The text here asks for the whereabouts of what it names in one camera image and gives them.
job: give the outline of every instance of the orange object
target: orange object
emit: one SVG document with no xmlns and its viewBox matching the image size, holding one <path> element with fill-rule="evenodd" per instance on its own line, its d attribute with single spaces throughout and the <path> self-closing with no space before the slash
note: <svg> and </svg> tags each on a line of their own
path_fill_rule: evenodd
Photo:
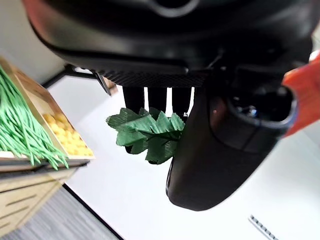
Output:
<svg viewBox="0 0 320 240">
<path fill-rule="evenodd" d="M 308 65 L 288 72 L 283 84 L 298 98 L 298 117 L 287 137 L 320 119 L 320 54 Z"/>
</svg>

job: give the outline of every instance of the green leaf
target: green leaf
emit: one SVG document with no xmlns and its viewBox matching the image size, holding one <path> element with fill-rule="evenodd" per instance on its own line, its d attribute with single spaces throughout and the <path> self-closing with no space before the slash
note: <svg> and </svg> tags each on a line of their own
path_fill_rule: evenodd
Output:
<svg viewBox="0 0 320 240">
<path fill-rule="evenodd" d="M 122 108 L 120 113 L 107 118 L 108 125 L 118 131 L 116 144 L 132 146 L 131 154 L 146 149 L 146 160 L 162 164 L 174 156 L 185 123 L 175 113 L 169 118 L 164 112 L 141 108 L 139 114 Z"/>
<path fill-rule="evenodd" d="M 170 122 L 174 128 L 174 130 L 182 131 L 185 128 L 185 123 L 182 119 L 175 113 L 172 114 L 170 118 Z"/>
<path fill-rule="evenodd" d="M 145 160 L 157 165 L 162 164 L 174 156 L 177 144 L 177 141 L 154 137 L 148 141 L 148 152 Z"/>
<path fill-rule="evenodd" d="M 174 126 L 171 124 L 170 120 L 163 111 L 159 113 L 156 123 L 159 133 L 172 132 L 175 130 Z"/>
<path fill-rule="evenodd" d="M 116 144 L 119 146 L 131 146 L 135 142 L 146 138 L 146 136 L 138 131 L 129 132 L 126 130 L 122 130 L 119 131 L 118 135 L 116 136 Z"/>
<path fill-rule="evenodd" d="M 151 126 L 156 125 L 157 122 L 152 118 L 152 116 L 146 115 L 143 117 L 140 117 L 134 121 L 127 122 L 125 124 L 119 125 L 116 130 L 135 130 L 135 131 L 143 131 L 147 133 L 153 133 Z"/>
<path fill-rule="evenodd" d="M 134 111 L 128 108 L 121 108 L 119 114 L 109 116 L 106 119 L 106 122 L 111 128 L 116 129 L 117 127 L 123 124 L 126 124 L 139 118 L 141 118 L 141 116 L 136 114 Z"/>
<path fill-rule="evenodd" d="M 148 142 L 145 139 L 136 141 L 132 145 L 131 154 L 140 154 L 148 148 Z"/>
</svg>

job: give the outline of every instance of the gray carpet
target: gray carpet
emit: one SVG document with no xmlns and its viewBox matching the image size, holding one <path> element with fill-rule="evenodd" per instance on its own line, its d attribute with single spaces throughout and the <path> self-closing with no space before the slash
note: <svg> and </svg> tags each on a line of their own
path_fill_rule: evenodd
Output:
<svg viewBox="0 0 320 240">
<path fill-rule="evenodd" d="M 0 240 L 118 240 L 63 187 L 20 229 Z"/>
</svg>

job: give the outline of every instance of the white floor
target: white floor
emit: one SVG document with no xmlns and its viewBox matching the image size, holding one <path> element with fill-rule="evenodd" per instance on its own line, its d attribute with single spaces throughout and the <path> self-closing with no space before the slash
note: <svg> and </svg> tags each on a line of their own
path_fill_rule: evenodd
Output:
<svg viewBox="0 0 320 240">
<path fill-rule="evenodd" d="M 222 204 L 194 212 L 166 196 L 169 161 L 151 165 L 116 146 L 105 119 L 124 107 L 121 88 L 109 97 L 96 81 L 65 77 L 50 92 L 96 156 L 67 184 L 124 239 L 266 239 L 250 215 L 279 240 L 320 239 L 319 122 L 282 140 Z"/>
</svg>

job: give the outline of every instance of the yellow corn kernel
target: yellow corn kernel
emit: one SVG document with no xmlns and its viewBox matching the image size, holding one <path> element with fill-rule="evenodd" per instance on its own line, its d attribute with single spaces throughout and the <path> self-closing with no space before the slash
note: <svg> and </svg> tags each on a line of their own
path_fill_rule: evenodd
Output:
<svg viewBox="0 0 320 240">
<path fill-rule="evenodd" d="M 63 122 L 63 123 L 67 123 L 68 122 L 68 119 L 62 113 L 56 113 L 54 115 L 54 117 L 55 117 L 56 120 L 59 120 L 60 122 Z"/>
<path fill-rule="evenodd" d="M 80 156 L 85 156 L 87 154 L 87 149 L 85 147 L 79 147 L 78 148 L 78 154 Z"/>
<path fill-rule="evenodd" d="M 69 130 L 65 130 L 65 137 L 67 139 L 72 139 L 72 133 Z"/>
<path fill-rule="evenodd" d="M 60 128 L 58 127 L 57 124 L 55 124 L 55 123 L 49 123 L 49 126 L 50 126 L 51 130 L 52 130 L 55 134 L 59 133 Z"/>
<path fill-rule="evenodd" d="M 79 140 L 79 139 L 80 139 L 80 134 L 77 133 L 76 131 L 74 131 L 74 133 L 72 134 L 72 138 L 73 138 L 74 140 Z"/>
<path fill-rule="evenodd" d="M 65 125 L 63 122 L 57 120 L 55 121 L 55 123 L 58 125 L 59 128 L 65 129 Z"/>
<path fill-rule="evenodd" d="M 76 147 L 76 148 L 74 149 L 74 155 L 78 155 L 78 156 L 81 155 L 81 150 Z"/>
<path fill-rule="evenodd" d="M 63 128 L 61 128 L 61 127 L 58 127 L 59 129 L 58 129 L 58 132 L 56 133 L 57 135 L 66 135 L 66 131 L 63 129 Z"/>
<path fill-rule="evenodd" d="M 68 138 L 68 139 L 67 139 L 67 142 L 68 142 L 68 144 L 76 147 L 75 140 L 73 140 L 72 138 Z"/>
<path fill-rule="evenodd" d="M 75 148 L 70 147 L 70 148 L 67 148 L 66 151 L 70 155 L 76 155 L 76 149 Z"/>
<path fill-rule="evenodd" d="M 68 143 L 68 140 L 67 140 L 66 136 L 61 135 L 61 134 L 57 134 L 56 137 L 59 139 L 59 142 L 60 142 L 62 145 L 65 145 L 65 144 Z"/>
<path fill-rule="evenodd" d="M 48 113 L 43 114 L 43 118 L 44 118 L 44 120 L 45 120 L 48 124 L 54 124 L 54 123 L 56 123 L 56 120 L 54 119 L 54 117 L 51 116 L 51 115 L 48 114 Z"/>
<path fill-rule="evenodd" d="M 86 146 L 86 144 L 85 144 L 85 142 L 82 141 L 82 140 L 77 140 L 77 141 L 76 141 L 76 146 L 77 146 L 78 148 L 83 148 L 83 147 Z"/>
<path fill-rule="evenodd" d="M 94 152 L 90 148 L 87 148 L 86 153 L 88 154 L 88 156 L 93 156 L 94 155 Z"/>
<path fill-rule="evenodd" d="M 71 124 L 69 122 L 65 122 L 64 123 L 64 130 L 69 130 L 69 129 L 73 129 Z"/>
</svg>

